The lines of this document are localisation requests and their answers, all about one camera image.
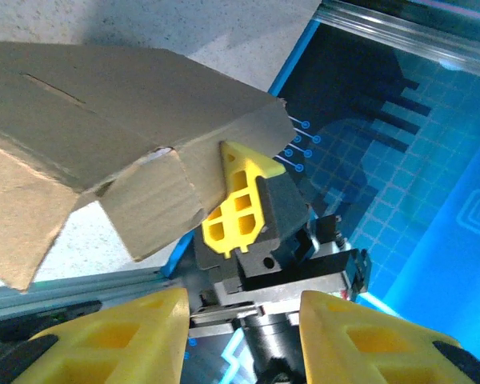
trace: yellow 3d-printed part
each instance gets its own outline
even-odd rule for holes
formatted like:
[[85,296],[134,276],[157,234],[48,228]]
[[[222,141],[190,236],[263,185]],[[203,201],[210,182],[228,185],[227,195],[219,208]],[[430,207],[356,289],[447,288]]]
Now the yellow 3d-printed part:
[[433,341],[444,334],[320,292],[302,293],[308,384],[473,384]]
[[14,384],[179,383],[189,328],[183,288],[44,330],[59,340]]
[[223,142],[221,152],[228,195],[202,223],[202,236],[212,250],[230,258],[234,248],[247,252],[265,225],[256,178],[279,176],[285,168],[236,142]]

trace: cardboard flap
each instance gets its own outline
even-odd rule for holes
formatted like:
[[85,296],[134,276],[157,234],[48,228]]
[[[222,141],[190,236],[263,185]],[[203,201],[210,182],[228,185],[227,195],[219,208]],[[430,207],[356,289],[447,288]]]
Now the cardboard flap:
[[22,62],[0,66],[0,135],[21,148],[18,156],[28,154],[30,166],[40,164],[41,172],[82,192],[154,148],[28,69]]
[[78,195],[0,150],[0,279],[24,290]]
[[197,138],[274,100],[168,50],[0,43],[0,58],[158,146]]
[[177,146],[177,150],[209,214],[226,197],[220,142],[239,142],[272,158],[294,137],[293,125],[281,101],[273,98],[271,104],[242,116],[220,130]]
[[135,260],[150,256],[205,218],[174,150],[133,164],[99,201]]

